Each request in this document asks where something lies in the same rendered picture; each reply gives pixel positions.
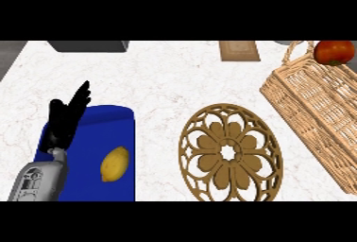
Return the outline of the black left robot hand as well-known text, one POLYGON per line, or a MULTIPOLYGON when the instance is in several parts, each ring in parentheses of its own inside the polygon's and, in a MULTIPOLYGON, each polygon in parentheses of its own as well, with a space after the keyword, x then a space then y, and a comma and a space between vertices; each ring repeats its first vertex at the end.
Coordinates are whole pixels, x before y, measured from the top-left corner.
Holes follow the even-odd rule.
POLYGON ((90 82, 79 88, 68 104, 59 99, 49 103, 48 128, 42 136, 39 150, 45 153, 55 147, 68 150, 82 120, 90 103, 90 82))

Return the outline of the blue placemat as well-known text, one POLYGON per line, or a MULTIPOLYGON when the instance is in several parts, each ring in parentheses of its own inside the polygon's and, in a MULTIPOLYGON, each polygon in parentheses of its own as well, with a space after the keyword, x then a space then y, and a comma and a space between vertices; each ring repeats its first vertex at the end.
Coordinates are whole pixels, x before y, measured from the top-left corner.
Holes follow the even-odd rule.
POLYGON ((87 107, 70 149, 67 178, 56 201, 133 201, 136 193, 136 119, 130 108, 87 107), (117 147, 130 153, 129 168, 117 181, 102 181, 101 165, 117 147))

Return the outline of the round brown openwork placemat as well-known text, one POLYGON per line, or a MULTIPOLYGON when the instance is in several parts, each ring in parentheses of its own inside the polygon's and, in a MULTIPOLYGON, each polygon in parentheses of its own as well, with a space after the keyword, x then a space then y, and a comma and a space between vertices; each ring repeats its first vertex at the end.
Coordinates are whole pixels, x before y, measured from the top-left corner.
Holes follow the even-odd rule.
POLYGON ((203 108, 179 141, 183 180, 203 201, 275 199, 282 178, 281 147, 259 115, 233 104, 203 108))

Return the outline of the wicker basket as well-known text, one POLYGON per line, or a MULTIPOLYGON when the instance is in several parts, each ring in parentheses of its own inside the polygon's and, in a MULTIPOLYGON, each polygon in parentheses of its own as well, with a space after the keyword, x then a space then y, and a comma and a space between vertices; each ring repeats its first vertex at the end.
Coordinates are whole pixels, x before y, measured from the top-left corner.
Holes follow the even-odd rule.
POLYGON ((295 60, 293 52, 290 47, 262 94, 337 184, 357 195, 357 73, 316 62, 313 42, 295 60))

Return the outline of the red tomato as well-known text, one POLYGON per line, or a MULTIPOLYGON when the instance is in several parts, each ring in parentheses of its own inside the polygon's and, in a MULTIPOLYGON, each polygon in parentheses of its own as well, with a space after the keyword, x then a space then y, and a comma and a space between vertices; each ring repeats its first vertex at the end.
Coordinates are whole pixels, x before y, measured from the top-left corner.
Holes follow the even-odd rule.
POLYGON ((323 65, 347 64, 354 58, 352 41, 321 41, 315 48, 315 59, 323 65))

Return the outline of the yellow lemon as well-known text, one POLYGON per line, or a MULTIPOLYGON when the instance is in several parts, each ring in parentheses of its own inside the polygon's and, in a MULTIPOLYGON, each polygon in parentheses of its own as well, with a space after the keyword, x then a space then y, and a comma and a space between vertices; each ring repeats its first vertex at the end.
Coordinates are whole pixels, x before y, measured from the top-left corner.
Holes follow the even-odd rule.
POLYGON ((104 182, 115 182, 124 175, 130 162, 130 153, 126 147, 117 147, 107 155, 101 165, 104 182))

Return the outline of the dark grey box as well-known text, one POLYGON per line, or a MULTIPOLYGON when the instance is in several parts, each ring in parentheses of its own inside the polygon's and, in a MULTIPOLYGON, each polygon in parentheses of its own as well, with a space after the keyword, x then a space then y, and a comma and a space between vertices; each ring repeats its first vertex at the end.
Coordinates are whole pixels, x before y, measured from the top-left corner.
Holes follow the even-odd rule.
POLYGON ((58 52, 124 53, 129 41, 49 41, 58 52))

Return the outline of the tan wooden board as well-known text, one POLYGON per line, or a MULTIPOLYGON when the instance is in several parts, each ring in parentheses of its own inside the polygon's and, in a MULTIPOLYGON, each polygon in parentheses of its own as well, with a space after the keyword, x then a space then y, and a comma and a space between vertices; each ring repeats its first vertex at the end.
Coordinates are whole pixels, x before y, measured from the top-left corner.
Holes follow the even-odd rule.
POLYGON ((254 41, 220 41, 220 58, 223 61, 260 61, 254 41))

